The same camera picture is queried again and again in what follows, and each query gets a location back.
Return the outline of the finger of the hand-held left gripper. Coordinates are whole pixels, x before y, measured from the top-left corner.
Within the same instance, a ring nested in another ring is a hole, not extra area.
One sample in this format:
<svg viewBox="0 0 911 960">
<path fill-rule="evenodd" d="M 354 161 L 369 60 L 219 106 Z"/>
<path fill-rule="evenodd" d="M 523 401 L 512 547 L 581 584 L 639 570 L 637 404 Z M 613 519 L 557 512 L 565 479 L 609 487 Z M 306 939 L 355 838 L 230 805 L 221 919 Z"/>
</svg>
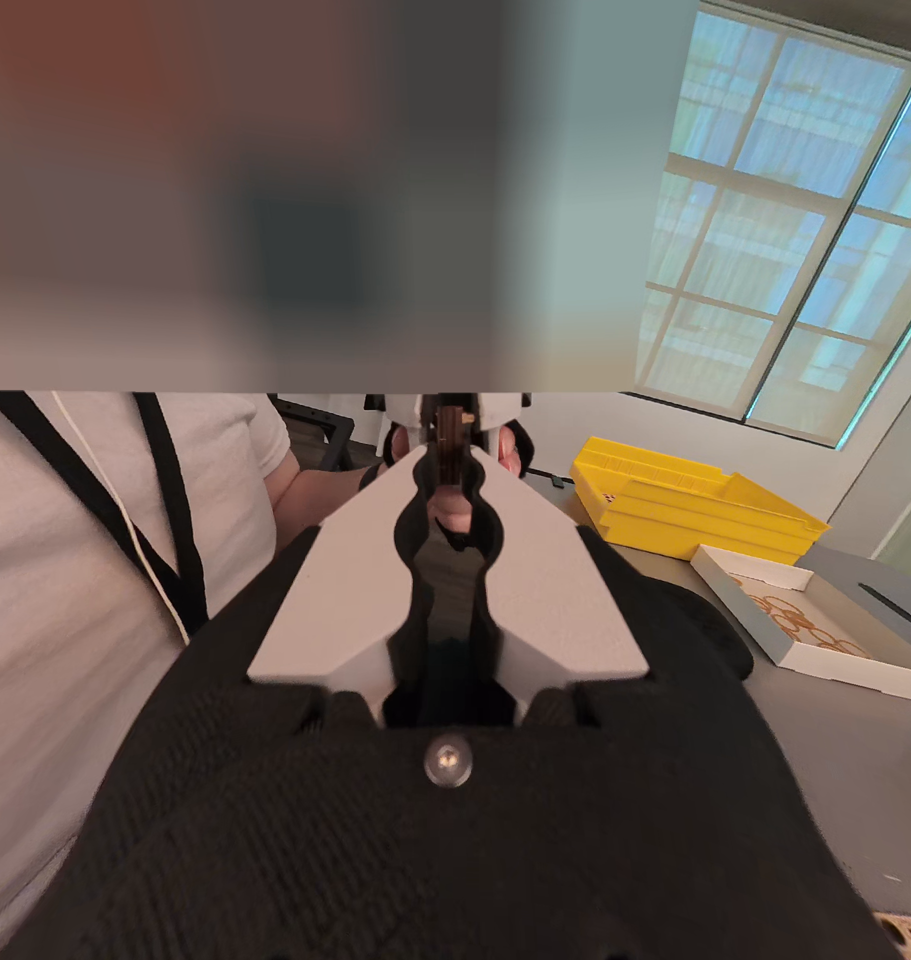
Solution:
<svg viewBox="0 0 911 960">
<path fill-rule="evenodd" d="M 427 401 L 423 393 L 386 393 L 385 415 L 404 429 L 410 445 L 424 445 L 427 437 Z"/>
<path fill-rule="evenodd" d="M 478 393 L 476 444 L 485 451 L 498 451 L 502 428 L 516 421 L 525 408 L 526 393 Z"/>
</svg>

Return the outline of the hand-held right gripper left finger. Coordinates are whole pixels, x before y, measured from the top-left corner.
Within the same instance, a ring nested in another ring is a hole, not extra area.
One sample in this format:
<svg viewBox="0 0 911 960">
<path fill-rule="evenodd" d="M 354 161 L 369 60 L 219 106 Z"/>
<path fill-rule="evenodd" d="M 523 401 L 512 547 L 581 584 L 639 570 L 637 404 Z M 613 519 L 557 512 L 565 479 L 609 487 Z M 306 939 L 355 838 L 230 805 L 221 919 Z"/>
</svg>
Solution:
<svg viewBox="0 0 911 960">
<path fill-rule="evenodd" d="M 254 683 L 295 683 L 357 693 L 373 718 L 401 684 L 390 640 L 406 623 L 412 570 L 395 543 L 410 504 L 425 521 L 415 446 L 362 492 L 325 518 L 247 672 Z"/>
</svg>

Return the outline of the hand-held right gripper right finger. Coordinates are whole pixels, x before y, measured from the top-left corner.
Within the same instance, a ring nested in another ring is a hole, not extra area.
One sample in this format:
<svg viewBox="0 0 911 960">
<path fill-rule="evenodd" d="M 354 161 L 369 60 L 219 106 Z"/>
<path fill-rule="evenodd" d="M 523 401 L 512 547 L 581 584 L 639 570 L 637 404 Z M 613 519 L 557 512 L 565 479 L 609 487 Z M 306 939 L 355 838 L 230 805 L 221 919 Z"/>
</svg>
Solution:
<svg viewBox="0 0 911 960">
<path fill-rule="evenodd" d="M 649 664 L 578 524 L 496 459 L 471 447 L 473 536 L 486 549 L 475 601 L 480 673 L 520 725 L 543 690 L 644 678 Z"/>
</svg>

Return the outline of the person's left forearm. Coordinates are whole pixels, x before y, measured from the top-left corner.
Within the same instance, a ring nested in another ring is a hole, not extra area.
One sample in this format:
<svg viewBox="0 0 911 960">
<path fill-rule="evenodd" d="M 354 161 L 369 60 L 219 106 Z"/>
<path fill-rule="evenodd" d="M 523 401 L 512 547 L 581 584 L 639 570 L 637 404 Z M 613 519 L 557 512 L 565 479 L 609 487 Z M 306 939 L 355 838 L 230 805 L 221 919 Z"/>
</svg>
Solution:
<svg viewBox="0 0 911 960">
<path fill-rule="evenodd" d="M 321 471 L 302 469 L 292 451 L 264 478 L 275 522 L 275 553 L 279 554 L 305 530 L 318 526 L 359 491 L 363 469 Z"/>
</svg>

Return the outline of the laser-cut wooden parts sheet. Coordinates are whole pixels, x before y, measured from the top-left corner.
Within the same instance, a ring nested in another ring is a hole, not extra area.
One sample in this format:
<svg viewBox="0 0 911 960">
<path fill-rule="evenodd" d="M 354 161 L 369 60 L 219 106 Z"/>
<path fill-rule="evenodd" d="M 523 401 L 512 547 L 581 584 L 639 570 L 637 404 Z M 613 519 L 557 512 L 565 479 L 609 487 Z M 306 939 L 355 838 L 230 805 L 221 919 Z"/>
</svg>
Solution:
<svg viewBox="0 0 911 960">
<path fill-rule="evenodd" d="M 883 911 L 874 916 L 902 958 L 911 959 L 911 916 Z"/>
</svg>

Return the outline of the person's left hand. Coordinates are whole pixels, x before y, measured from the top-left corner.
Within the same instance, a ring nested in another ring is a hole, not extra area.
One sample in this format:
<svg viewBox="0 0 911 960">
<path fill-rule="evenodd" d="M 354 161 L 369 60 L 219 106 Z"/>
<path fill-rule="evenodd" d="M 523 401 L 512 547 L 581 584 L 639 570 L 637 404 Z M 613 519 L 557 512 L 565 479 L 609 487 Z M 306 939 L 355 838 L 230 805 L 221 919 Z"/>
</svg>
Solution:
<svg viewBox="0 0 911 960">
<path fill-rule="evenodd" d="M 391 424 L 383 445 L 382 459 L 388 464 L 390 455 L 394 461 L 403 459 L 410 451 L 409 435 L 405 427 Z M 498 434 L 497 460 L 513 474 L 521 476 L 522 461 L 517 441 L 509 426 L 502 426 Z M 462 493 L 462 484 L 440 485 L 428 501 L 428 516 L 453 534 L 468 534 L 472 522 L 472 505 Z"/>
</svg>

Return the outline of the yellow plastic bin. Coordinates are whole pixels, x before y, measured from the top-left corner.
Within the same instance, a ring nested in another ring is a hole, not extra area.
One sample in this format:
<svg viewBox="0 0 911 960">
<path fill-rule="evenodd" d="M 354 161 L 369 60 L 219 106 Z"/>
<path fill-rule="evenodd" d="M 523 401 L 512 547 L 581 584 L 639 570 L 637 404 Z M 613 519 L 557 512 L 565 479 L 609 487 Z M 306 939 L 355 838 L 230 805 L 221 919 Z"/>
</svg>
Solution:
<svg viewBox="0 0 911 960">
<path fill-rule="evenodd" d="M 569 476 L 594 524 L 620 497 L 641 489 L 715 497 L 731 479 L 719 467 L 604 438 L 589 438 L 572 461 Z"/>
<path fill-rule="evenodd" d="M 741 474 L 704 492 L 633 479 L 605 499 L 607 543 L 686 562 L 705 546 L 791 567 L 830 529 Z"/>
</svg>

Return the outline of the pile of tan rubber bands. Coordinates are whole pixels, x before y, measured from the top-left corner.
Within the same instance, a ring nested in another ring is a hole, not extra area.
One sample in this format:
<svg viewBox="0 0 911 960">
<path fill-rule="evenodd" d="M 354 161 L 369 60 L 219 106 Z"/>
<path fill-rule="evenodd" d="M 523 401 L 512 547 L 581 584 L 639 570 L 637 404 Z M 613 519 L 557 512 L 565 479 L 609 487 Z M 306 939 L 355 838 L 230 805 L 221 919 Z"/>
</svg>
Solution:
<svg viewBox="0 0 911 960">
<path fill-rule="evenodd" d="M 771 585 L 745 575 L 729 578 L 793 642 L 862 659 L 873 654 L 805 591 Z"/>
</svg>

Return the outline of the person's white shirt torso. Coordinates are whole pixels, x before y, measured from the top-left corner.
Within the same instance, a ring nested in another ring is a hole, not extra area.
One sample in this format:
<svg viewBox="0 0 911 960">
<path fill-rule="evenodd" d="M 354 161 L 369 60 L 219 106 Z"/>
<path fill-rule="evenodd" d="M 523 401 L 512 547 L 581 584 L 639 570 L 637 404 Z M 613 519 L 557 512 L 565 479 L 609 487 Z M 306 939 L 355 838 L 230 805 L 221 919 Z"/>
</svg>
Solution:
<svg viewBox="0 0 911 960">
<path fill-rule="evenodd" d="M 264 393 L 159 401 L 214 616 L 272 559 L 265 479 L 289 435 Z M 145 570 L 0 412 L 0 949 L 183 645 Z"/>
</svg>

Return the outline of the white cardboard box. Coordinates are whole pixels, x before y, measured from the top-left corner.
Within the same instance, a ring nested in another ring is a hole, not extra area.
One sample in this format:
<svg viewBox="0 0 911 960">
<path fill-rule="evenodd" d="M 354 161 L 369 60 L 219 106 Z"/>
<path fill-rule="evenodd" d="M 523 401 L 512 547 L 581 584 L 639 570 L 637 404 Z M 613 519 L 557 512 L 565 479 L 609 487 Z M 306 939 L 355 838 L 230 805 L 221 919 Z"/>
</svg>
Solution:
<svg viewBox="0 0 911 960">
<path fill-rule="evenodd" d="M 815 572 L 705 546 L 697 549 L 690 564 L 775 666 L 911 700 L 911 644 Z M 793 642 L 730 575 L 744 575 L 772 586 L 805 592 L 816 606 L 861 642 L 873 658 Z"/>
</svg>

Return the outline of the grey box with slot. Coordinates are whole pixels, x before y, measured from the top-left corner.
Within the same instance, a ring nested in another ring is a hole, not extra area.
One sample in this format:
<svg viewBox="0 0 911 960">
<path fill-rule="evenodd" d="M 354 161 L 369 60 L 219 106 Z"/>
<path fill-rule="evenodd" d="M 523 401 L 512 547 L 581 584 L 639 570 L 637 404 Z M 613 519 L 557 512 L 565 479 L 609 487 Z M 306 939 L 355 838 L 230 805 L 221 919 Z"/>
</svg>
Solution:
<svg viewBox="0 0 911 960">
<path fill-rule="evenodd" d="M 796 564 L 829 582 L 882 625 L 911 645 L 911 577 L 881 562 L 820 544 Z"/>
</svg>

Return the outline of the large paned window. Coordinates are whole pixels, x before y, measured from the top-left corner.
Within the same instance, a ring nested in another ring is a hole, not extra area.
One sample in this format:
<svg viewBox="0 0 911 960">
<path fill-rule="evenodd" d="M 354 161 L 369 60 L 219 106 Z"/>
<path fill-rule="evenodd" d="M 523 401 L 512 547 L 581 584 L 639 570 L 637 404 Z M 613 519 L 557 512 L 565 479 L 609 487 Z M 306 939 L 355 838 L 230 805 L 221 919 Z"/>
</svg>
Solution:
<svg viewBox="0 0 911 960">
<path fill-rule="evenodd" d="M 911 343 L 911 52 L 702 2 L 634 391 L 841 450 Z"/>
</svg>

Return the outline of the black metal frame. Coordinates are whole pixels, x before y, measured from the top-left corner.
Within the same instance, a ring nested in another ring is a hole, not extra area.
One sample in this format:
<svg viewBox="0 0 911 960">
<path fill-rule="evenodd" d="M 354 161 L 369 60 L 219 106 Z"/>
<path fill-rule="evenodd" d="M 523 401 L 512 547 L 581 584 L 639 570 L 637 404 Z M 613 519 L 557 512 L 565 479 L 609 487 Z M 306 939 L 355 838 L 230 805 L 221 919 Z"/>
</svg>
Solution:
<svg viewBox="0 0 911 960">
<path fill-rule="evenodd" d="M 285 421 L 311 426 L 321 431 L 325 439 L 325 450 L 319 455 L 315 469 L 328 473 L 352 472 L 355 469 L 349 449 L 355 429 L 355 422 L 351 417 L 285 400 L 277 393 L 270 393 L 267 396 Z"/>
</svg>

